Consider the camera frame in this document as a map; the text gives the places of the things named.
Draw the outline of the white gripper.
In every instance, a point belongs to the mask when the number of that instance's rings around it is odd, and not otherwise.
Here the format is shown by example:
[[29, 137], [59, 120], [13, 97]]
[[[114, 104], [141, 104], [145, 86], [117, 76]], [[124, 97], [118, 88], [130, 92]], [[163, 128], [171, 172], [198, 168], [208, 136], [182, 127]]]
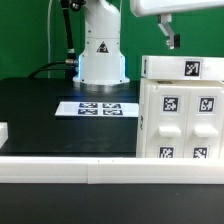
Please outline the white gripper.
[[172, 15], [176, 13], [199, 9], [224, 6], [224, 0], [130, 0], [130, 9], [137, 17], [148, 15], [158, 16], [158, 26], [166, 36], [166, 44], [169, 49], [180, 47], [180, 35], [175, 34], [170, 23]]

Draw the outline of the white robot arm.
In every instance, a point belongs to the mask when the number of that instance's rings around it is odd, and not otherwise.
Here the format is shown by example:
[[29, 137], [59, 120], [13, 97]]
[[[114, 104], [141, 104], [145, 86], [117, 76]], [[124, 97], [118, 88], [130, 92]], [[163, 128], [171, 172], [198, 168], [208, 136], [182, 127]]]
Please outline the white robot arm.
[[[60, 0], [63, 11], [70, 79], [76, 86], [108, 90], [130, 82], [125, 76], [125, 57], [120, 51], [121, 9], [107, 0]], [[224, 0], [130, 0], [131, 12], [137, 17], [156, 15], [158, 25], [171, 49], [180, 47], [180, 36], [170, 27], [176, 12], [224, 6]], [[85, 49], [77, 55], [69, 12], [85, 10]]]

